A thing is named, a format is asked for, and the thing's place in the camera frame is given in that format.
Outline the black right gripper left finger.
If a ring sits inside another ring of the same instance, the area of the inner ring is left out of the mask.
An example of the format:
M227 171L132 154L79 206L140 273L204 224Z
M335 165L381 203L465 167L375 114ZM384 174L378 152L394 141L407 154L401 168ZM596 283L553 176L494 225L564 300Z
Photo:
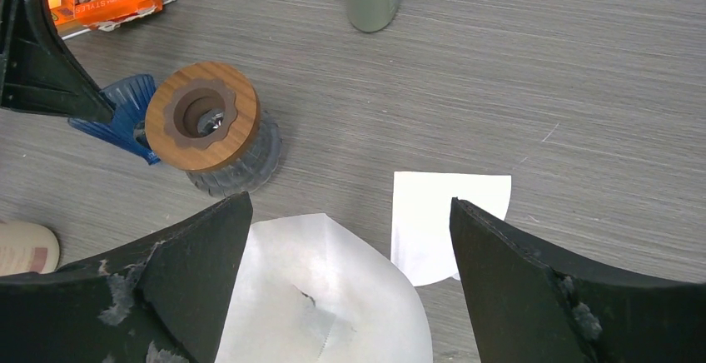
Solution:
M213 362L253 208L247 193L49 274L1 279L4 362Z

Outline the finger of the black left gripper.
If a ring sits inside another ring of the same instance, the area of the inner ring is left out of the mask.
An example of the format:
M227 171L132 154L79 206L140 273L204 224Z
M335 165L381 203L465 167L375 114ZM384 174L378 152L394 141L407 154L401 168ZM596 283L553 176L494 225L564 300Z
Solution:
M115 104L68 49L47 0L1 0L1 107L111 122Z

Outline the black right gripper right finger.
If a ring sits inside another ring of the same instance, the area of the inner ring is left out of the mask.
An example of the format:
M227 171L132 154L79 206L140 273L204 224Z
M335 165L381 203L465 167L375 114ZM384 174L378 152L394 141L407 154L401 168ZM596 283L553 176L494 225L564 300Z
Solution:
M450 203L483 362L702 362L705 286L620 269Z

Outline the blue plastic dripper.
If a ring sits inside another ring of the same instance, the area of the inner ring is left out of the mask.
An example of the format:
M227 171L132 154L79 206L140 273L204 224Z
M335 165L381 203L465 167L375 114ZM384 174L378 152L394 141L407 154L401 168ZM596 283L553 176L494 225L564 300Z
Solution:
M147 141L145 120L149 102L156 89L151 74L123 78L102 89L103 94L116 106L109 124L74 118L69 118L67 123L87 135L143 158L148 165L154 165L161 160Z

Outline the white coffee filter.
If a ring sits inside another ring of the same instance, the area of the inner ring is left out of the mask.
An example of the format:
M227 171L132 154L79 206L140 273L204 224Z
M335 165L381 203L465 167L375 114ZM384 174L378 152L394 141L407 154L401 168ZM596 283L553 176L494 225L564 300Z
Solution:
M510 175L395 172L390 260L413 286L460 279L450 238L453 198L469 201L504 220Z
M220 362L431 362L416 289L323 213L251 225Z

